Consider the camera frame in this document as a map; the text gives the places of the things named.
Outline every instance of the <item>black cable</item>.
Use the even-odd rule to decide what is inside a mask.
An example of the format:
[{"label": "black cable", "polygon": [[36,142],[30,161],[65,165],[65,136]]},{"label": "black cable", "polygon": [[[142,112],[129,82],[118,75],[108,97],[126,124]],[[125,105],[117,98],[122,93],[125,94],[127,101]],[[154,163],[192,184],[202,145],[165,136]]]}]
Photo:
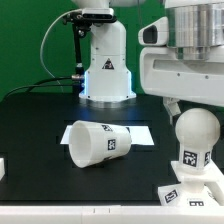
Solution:
[{"label": "black cable", "polygon": [[[36,86],[36,85],[41,85],[41,84],[44,84],[44,83],[47,83],[47,82],[54,82],[54,81],[58,81],[58,80],[72,80],[72,77],[71,76],[68,76],[68,77],[55,77],[55,78],[51,78],[51,79],[44,79],[44,80],[41,80],[41,81],[38,81],[36,83],[34,83],[33,85]],[[29,87],[26,92],[30,92],[34,89],[35,87]]]},{"label": "black cable", "polygon": [[29,85],[29,86],[21,86],[18,88],[15,88],[13,90],[11,90],[10,92],[8,92],[4,97],[3,97],[3,101],[9,97],[12,93],[21,90],[21,89],[27,89],[27,88],[42,88],[42,87],[58,87],[58,86],[73,86],[74,84],[55,84],[55,85]]},{"label": "black cable", "polygon": [[79,29],[76,26],[76,24],[72,24],[72,30],[73,30],[73,34],[74,34],[76,64],[82,64],[82,54],[81,54],[80,39],[79,39]]}]

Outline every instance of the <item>label on cup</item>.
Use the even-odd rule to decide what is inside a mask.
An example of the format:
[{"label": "label on cup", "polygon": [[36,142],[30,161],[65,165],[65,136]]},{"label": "label on cup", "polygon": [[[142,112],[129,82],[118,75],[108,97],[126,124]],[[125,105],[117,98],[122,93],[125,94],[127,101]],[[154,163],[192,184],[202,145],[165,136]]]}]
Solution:
[{"label": "label on cup", "polygon": [[[151,133],[148,126],[126,126],[130,135],[132,145],[154,145]],[[65,129],[64,135],[61,140],[61,145],[69,144],[69,133],[71,131],[72,125],[68,125]],[[104,131],[112,132],[113,129],[110,125],[102,125]],[[108,140],[108,150],[114,150],[116,147],[116,140]]]}]

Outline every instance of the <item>cable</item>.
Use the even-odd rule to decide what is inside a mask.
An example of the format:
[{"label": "cable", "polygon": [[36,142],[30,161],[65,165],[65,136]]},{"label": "cable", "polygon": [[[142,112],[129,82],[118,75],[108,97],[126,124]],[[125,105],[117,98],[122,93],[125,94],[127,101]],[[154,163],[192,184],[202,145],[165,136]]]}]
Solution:
[{"label": "cable", "polygon": [[40,62],[41,62],[41,65],[42,67],[44,68],[44,70],[52,77],[52,78],[55,78],[55,76],[47,69],[45,63],[44,63],[44,57],[43,57],[43,52],[44,52],[44,45],[45,45],[45,42],[46,42],[46,39],[51,31],[51,29],[54,27],[54,25],[61,19],[63,18],[64,16],[66,16],[67,14],[70,14],[70,13],[73,13],[73,12],[79,12],[80,9],[76,9],[76,10],[71,10],[71,11],[68,11],[66,13],[63,13],[61,16],[59,16],[50,26],[49,28],[47,29],[45,35],[44,35],[44,38],[42,40],[42,43],[41,43],[41,47],[40,47]]},{"label": "cable", "polygon": [[73,86],[73,84],[56,84],[56,85],[29,85],[29,86],[21,86],[18,88],[15,88],[13,90],[11,90],[10,92],[8,92],[4,97],[3,97],[3,101],[9,97],[12,93],[19,91],[21,89],[27,89],[27,88],[42,88],[42,87],[56,87],[56,86]]},{"label": "cable", "polygon": [[[58,80],[72,80],[72,77],[71,76],[68,76],[68,77],[56,77],[56,78],[51,78],[51,79],[44,79],[44,80],[41,80],[41,81],[38,81],[36,83],[34,83],[33,85],[41,85],[41,84],[44,84],[44,83],[47,83],[47,82],[54,82],[54,81],[58,81]],[[30,87],[26,90],[26,92],[30,92],[34,89],[35,87]]]}]

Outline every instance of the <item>white paper sheet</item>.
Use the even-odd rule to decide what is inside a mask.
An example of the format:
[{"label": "white paper sheet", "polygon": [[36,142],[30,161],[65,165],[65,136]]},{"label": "white paper sheet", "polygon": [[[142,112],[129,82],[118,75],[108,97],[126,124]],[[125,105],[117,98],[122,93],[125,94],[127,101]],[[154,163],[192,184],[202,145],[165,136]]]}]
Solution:
[{"label": "white paper sheet", "polygon": [[[129,128],[132,145],[154,145],[151,133],[147,126],[126,126]],[[69,144],[69,134],[72,125],[68,125],[65,129],[64,135],[61,140],[62,145]]]}]

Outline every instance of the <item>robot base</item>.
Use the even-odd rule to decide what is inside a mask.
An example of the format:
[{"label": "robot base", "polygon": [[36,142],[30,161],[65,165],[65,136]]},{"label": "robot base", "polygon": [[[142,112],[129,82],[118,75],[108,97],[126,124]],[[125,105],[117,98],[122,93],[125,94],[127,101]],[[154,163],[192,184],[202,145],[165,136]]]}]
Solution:
[{"label": "robot base", "polygon": [[122,101],[94,101],[94,100],[90,100],[87,98],[79,98],[79,102],[81,104],[85,104],[88,105],[90,107],[96,107],[96,108],[120,108],[120,107],[125,107],[125,106],[129,106],[132,104],[135,104],[136,102],[136,97],[130,97],[127,98],[126,100],[122,100]]}]

